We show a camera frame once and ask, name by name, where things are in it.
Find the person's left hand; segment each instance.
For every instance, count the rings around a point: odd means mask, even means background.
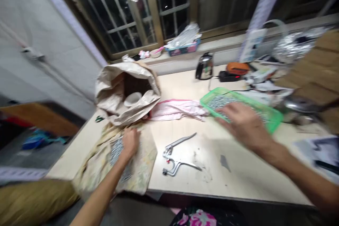
[[[138,151],[140,132],[136,128],[126,128],[124,130],[123,145],[121,153],[131,158]]]

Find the yellow cushion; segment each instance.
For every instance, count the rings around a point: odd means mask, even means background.
[[[0,189],[0,226],[41,225],[79,199],[71,182],[41,180]]]

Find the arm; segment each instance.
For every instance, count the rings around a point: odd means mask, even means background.
[[[100,225],[120,177],[129,160],[138,149],[139,135],[140,133],[136,129],[125,129],[123,136],[124,149],[119,155],[117,162],[80,209],[73,219],[71,226]]]
[[[231,120],[228,123],[217,118],[221,125],[245,147],[286,174],[323,213],[336,214],[339,211],[339,186],[302,164],[286,147],[275,142],[251,108],[230,103],[218,111]]]

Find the floral fabric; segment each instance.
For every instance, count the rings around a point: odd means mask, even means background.
[[[170,226],[245,226],[243,216],[220,209],[197,209],[194,207],[181,210]]]

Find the orange object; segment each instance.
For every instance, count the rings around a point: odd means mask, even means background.
[[[231,62],[226,66],[226,71],[229,74],[245,75],[250,70],[250,67],[246,63]]]

